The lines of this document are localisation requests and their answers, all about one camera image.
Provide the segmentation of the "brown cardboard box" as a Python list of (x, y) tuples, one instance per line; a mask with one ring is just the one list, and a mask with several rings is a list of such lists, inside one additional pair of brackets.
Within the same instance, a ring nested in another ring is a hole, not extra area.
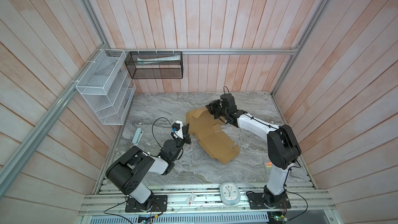
[(186, 113), (189, 134), (194, 135), (208, 155), (227, 164), (240, 153), (240, 147), (222, 131), (224, 123), (214, 119), (207, 108), (202, 107)]

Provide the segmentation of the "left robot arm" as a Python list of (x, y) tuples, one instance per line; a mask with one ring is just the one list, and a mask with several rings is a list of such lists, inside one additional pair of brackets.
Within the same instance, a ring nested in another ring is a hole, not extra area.
[(181, 121), (172, 124), (172, 138), (165, 141), (157, 156), (152, 156), (138, 146), (133, 146), (106, 170), (105, 176), (124, 195), (145, 208), (153, 199), (153, 192), (142, 183), (148, 173), (167, 175), (175, 161), (183, 154), (184, 144), (190, 144), (189, 124)]

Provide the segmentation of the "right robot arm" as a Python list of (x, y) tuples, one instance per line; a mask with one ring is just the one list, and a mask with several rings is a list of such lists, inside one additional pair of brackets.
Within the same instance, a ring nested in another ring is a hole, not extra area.
[(235, 98), (230, 93), (221, 95), (219, 100), (212, 101), (206, 108), (215, 119), (224, 118), (226, 123), (249, 131), (267, 142), (272, 169), (264, 187), (264, 196), (282, 196), (285, 193), (289, 170), (294, 167), (302, 153), (292, 128), (287, 124), (273, 125), (247, 111), (238, 110)]

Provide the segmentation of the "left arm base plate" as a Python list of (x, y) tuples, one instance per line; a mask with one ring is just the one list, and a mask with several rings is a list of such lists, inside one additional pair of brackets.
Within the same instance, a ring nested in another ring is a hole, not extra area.
[(126, 202), (126, 213), (138, 212), (165, 212), (167, 210), (167, 195), (152, 194), (144, 203), (139, 203), (136, 199), (129, 197)]

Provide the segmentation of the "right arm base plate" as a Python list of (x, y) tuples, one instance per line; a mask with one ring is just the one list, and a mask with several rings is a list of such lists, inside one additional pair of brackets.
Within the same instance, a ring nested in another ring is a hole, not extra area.
[(286, 191), (280, 195), (274, 196), (271, 193), (246, 192), (246, 197), (251, 209), (290, 209), (291, 204)]

